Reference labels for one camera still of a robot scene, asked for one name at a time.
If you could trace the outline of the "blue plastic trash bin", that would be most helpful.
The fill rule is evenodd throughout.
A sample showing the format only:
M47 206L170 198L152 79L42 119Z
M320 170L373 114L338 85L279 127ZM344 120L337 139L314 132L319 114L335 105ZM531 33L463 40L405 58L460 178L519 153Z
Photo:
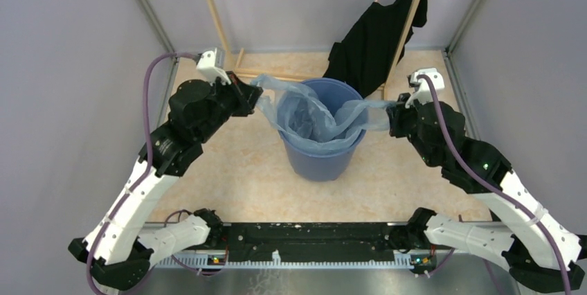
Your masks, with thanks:
M331 78L314 78L301 83L315 89L318 92L319 99L327 103L329 110L337 110L343 101L363 99L348 84ZM302 152L286 142L283 135L280 133L279 135L284 142L289 162L298 175L311 181L332 181L337 179L348 167L352 155L365 133L361 134L359 139L348 149L326 155Z

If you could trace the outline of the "light blue plastic trash bag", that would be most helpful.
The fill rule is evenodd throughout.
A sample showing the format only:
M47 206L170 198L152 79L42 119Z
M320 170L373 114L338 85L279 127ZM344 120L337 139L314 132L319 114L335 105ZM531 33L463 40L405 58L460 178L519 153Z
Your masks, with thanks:
M287 82L262 74L251 81L263 94L256 107L284 140L302 152L326 155L346 150L367 131L390 129L389 100L351 99L329 110L315 89L301 82Z

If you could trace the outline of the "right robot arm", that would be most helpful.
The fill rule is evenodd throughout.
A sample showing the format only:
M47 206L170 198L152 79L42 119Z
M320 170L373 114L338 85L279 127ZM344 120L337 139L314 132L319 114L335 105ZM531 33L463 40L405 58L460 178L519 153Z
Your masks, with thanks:
M569 294L581 287L586 236L567 231L522 184L509 160L492 144L470 138L465 118L437 98L404 93L386 108L390 135L406 138L429 167L481 201L505 226L502 232L451 221L419 209L406 229L415 248L428 243L466 251L503 268L536 292Z

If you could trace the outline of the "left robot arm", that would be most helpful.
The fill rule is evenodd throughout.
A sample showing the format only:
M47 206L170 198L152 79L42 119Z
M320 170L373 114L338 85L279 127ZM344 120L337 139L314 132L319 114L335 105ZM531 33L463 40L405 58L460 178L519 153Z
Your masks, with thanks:
M169 99L168 119L147 138L121 193L97 227L73 239L69 251L86 265L90 288L128 291L154 266L189 247L213 249L222 240L222 221L202 208L184 220L142 233L160 198L203 153L204 144L232 117L254 112L261 87L234 73L214 80L187 80Z

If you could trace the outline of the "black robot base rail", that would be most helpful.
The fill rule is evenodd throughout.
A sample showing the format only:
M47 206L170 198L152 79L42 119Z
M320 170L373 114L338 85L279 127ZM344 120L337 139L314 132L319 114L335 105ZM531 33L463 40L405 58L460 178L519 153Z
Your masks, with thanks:
M195 251L225 253L228 262L279 265L344 266L397 263L436 267L438 246L414 226L390 222L224 224Z

